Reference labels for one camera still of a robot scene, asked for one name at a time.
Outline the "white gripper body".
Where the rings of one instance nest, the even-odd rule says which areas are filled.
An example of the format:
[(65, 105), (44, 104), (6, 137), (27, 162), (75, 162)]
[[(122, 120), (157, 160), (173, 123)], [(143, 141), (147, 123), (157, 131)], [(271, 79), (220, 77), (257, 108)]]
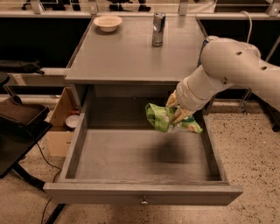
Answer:
[(188, 85), (189, 78), (184, 78), (176, 87), (176, 98), (178, 105), (182, 109), (187, 109), (191, 111), (198, 111), (203, 109), (204, 106), (211, 100), (210, 97), (199, 98)]

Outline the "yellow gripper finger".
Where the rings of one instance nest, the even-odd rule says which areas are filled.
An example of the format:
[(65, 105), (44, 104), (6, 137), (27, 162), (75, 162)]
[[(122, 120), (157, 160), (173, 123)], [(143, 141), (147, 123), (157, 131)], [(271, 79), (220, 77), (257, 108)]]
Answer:
[(179, 123), (181, 120), (186, 119), (188, 116), (192, 115), (193, 111), (185, 108), (178, 107), (171, 119), (172, 124)]
[(176, 108), (178, 105), (179, 104), (178, 104), (178, 100), (177, 100), (177, 96), (176, 96), (176, 91), (173, 91), (173, 93), (170, 94), (165, 106), (167, 108)]

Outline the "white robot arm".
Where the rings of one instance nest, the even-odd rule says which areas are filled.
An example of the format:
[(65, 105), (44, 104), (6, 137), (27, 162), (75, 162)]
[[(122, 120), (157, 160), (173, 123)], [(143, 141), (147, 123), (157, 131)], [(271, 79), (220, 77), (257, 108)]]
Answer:
[(166, 106), (175, 108), (172, 123), (204, 108), (212, 97), (237, 85), (280, 110), (280, 67), (256, 56), (256, 48), (230, 38), (216, 38), (200, 54), (200, 66), (185, 77)]

